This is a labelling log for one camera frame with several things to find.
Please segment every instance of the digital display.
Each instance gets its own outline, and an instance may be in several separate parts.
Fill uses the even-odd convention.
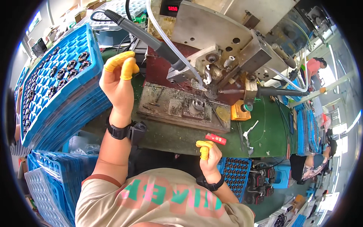
[[[178,11],[178,7],[177,6],[168,6],[168,10],[169,11]]]

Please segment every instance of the clear plastic tube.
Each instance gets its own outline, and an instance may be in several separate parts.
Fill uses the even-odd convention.
[[[304,59],[305,59],[305,74],[306,74],[306,77],[305,77],[305,88],[299,88],[299,86],[297,86],[296,84],[294,84],[291,80],[289,80],[289,78],[285,77],[282,73],[280,73],[279,71],[277,71],[276,69],[273,69],[273,68],[270,68],[268,66],[265,65],[266,68],[272,70],[274,73],[276,73],[277,75],[281,76],[286,82],[288,82],[289,84],[291,84],[291,86],[293,86],[294,88],[296,88],[297,90],[301,91],[301,92],[306,92],[307,91],[307,88],[308,88],[308,78],[307,78],[307,66],[306,66],[306,48],[307,48],[307,45],[305,46],[305,52],[304,52]]]
[[[156,21],[152,11],[151,11],[151,0],[146,0],[146,11],[149,15],[149,18],[156,28],[156,30],[159,32],[163,40],[166,42],[166,44],[173,50],[173,52],[180,58],[180,60],[192,71],[192,73],[195,75],[195,77],[199,81],[199,87],[203,87],[203,80],[198,74],[197,70],[189,63],[189,61],[180,53],[180,51],[174,46],[174,44],[170,41],[170,39],[167,37],[167,35],[164,33],[162,28],[159,26],[158,22]]]

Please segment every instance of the machine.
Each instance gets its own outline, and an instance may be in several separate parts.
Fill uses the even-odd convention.
[[[154,102],[144,89],[138,113],[168,123],[227,132],[229,123],[221,121],[209,101],[225,106],[242,99],[241,110],[252,111],[253,102],[259,96],[308,95],[306,85],[305,89],[288,90],[264,87],[261,81],[279,75],[290,84],[299,78],[304,87],[298,76],[303,58],[297,62],[294,57],[300,52],[302,56],[303,48],[312,48],[307,34],[312,36],[315,31],[319,36],[332,24],[322,19],[324,14],[314,5],[312,12],[301,15],[294,8],[297,1],[265,2],[254,5],[247,0],[195,0],[193,3],[148,0],[147,10],[152,22],[149,22],[148,32],[110,10],[102,11],[150,47],[146,54],[147,85],[153,89],[155,85],[166,87],[160,94],[165,90],[162,96],[166,96],[164,100],[169,107],[148,106]],[[313,26],[308,26],[306,21],[311,21]],[[161,37],[167,44],[157,39]],[[280,72],[288,67],[295,70],[282,75]],[[180,92],[180,96],[188,98],[178,101],[170,95]]]

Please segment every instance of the cardboard box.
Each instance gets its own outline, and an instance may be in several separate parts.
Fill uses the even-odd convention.
[[[100,1],[100,0],[97,0],[97,1],[93,1],[91,3],[89,3],[87,6],[86,6],[86,9],[92,9],[92,10],[95,10],[97,9],[98,7],[100,7],[101,5],[105,4],[106,3],[106,0],[104,1]]]

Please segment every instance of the green workbench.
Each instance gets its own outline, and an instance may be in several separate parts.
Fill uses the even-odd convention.
[[[104,62],[115,54],[116,52],[112,50],[102,53]],[[144,77],[139,74],[132,79],[131,83],[135,93],[132,119],[134,121],[143,121],[148,128],[139,147],[180,154],[200,155],[199,149],[195,146],[195,142],[197,140],[205,140],[207,131],[141,119],[136,114],[136,111],[143,89]],[[287,120],[289,120],[290,109],[284,105],[281,105],[281,108]],[[106,131],[106,119],[110,112],[111,108],[87,123],[82,130],[103,137]],[[278,105],[275,102],[270,102],[270,99],[267,97],[256,101],[251,112],[251,119],[241,121],[242,131],[247,131],[257,120],[259,121],[258,124],[248,134],[250,146],[254,147],[254,152],[251,156],[248,155],[247,148],[245,148],[244,152],[242,151],[236,121],[231,122],[231,131],[229,133],[215,133],[227,139],[226,145],[218,145],[224,157],[277,157],[286,154],[284,120],[281,117]],[[296,144],[297,133],[294,133],[292,135],[292,141],[290,142],[291,153],[295,153]]]

